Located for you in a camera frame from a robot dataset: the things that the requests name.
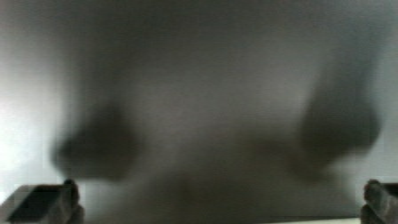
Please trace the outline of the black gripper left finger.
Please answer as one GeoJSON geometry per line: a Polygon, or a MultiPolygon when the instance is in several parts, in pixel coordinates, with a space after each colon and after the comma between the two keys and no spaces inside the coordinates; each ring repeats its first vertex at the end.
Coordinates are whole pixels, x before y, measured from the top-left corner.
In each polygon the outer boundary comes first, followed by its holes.
{"type": "Polygon", "coordinates": [[[83,224],[76,182],[21,185],[0,204],[0,224],[83,224]]]}

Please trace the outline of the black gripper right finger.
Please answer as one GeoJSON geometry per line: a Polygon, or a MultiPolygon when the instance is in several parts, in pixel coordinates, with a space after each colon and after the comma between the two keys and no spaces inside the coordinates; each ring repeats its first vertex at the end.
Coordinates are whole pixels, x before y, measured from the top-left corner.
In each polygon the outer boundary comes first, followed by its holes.
{"type": "Polygon", "coordinates": [[[398,224],[398,183],[369,180],[364,185],[361,224],[398,224]]]}

